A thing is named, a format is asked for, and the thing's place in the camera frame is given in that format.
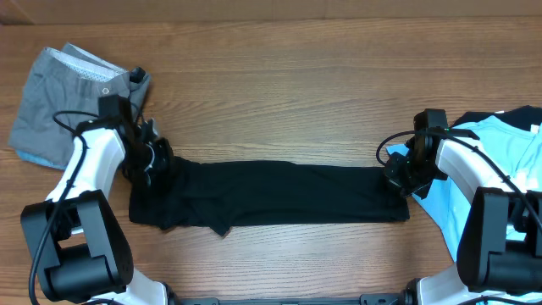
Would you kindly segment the black t-shirt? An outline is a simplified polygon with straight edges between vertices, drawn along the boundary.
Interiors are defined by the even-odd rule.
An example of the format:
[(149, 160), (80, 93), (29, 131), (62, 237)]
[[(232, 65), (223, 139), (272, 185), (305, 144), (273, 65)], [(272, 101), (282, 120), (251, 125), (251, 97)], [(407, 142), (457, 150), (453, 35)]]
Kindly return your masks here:
[(234, 226), (401, 222), (407, 201), (389, 190), (378, 167), (284, 161), (199, 164), (177, 157), (170, 171), (130, 194), (133, 223), (169, 230)]

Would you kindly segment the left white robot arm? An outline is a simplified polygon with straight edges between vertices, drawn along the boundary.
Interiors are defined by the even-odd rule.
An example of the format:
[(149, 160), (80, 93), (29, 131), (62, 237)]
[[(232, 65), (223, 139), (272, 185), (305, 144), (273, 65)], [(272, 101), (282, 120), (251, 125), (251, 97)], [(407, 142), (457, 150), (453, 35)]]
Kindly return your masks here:
[(26, 206), (20, 223), (31, 254), (30, 302), (42, 291), (51, 302), (177, 304), (165, 283), (133, 261), (130, 244), (108, 197), (118, 168), (143, 175), (146, 186), (172, 160), (152, 120), (102, 117), (70, 128), (75, 150), (57, 186), (43, 202)]

